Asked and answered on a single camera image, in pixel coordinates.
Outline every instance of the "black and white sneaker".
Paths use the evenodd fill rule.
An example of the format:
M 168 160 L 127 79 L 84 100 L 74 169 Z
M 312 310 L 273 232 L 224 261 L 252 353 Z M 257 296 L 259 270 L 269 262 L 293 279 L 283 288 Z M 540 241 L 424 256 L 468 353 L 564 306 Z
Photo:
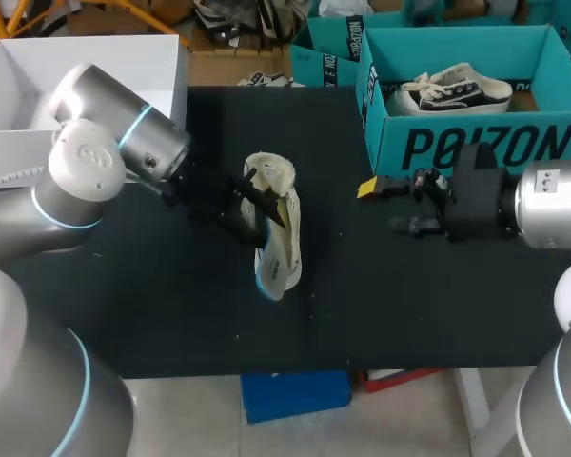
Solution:
M 512 87 L 477 73 L 469 64 L 459 64 L 405 83 L 391 97 L 392 115 L 444 116 L 506 112 Z

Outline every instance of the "white box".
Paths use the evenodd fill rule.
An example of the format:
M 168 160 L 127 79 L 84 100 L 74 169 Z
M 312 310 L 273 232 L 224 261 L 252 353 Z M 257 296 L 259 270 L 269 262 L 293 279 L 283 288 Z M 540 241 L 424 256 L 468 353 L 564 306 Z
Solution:
M 0 176 L 45 165 L 60 129 L 47 102 L 69 70 L 88 62 L 186 126 L 188 55 L 176 35 L 0 40 Z

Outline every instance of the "floor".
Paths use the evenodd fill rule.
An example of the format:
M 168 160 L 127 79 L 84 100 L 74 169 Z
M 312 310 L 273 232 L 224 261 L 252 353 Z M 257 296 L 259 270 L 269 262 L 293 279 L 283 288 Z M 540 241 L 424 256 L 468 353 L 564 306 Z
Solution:
M 482 374 L 491 407 L 514 375 L 513 368 Z M 348 407 L 253 426 L 242 411 L 238 376 L 127 385 L 140 418 L 133 457 L 470 455 L 450 371 L 374 394 L 356 388 Z

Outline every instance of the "black table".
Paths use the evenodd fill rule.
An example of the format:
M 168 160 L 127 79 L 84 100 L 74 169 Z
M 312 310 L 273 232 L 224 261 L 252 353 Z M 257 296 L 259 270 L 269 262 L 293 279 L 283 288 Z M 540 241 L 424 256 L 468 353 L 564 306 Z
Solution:
M 387 216 L 414 203 L 355 199 L 371 170 L 353 90 L 192 88 L 188 123 L 233 170 L 259 150 L 292 160 L 303 279 L 269 302 L 253 248 L 126 185 L 82 247 L 6 268 L 122 376 L 531 365 L 559 339 L 571 253 L 413 240 Z

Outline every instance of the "white sneaker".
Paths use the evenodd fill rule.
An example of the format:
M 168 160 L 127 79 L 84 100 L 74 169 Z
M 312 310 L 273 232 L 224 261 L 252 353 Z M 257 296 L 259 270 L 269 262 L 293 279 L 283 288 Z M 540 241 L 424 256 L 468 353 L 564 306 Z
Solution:
M 260 291 L 271 300 L 280 300 L 284 292 L 296 286 L 301 279 L 303 261 L 300 248 L 301 208 L 294 180 L 296 170 L 292 163 L 277 154 L 258 152 L 246 159 L 244 174 L 257 169 L 251 183 L 254 188 L 273 189 L 281 198 L 278 211 L 285 228 L 266 218 L 267 242 L 264 249 L 256 248 L 254 271 Z M 244 199 L 241 213 L 251 227 L 255 227 L 255 209 Z
M 391 115 L 445 116 L 506 112 L 512 87 L 459 64 L 429 77 L 405 83 L 387 102 Z

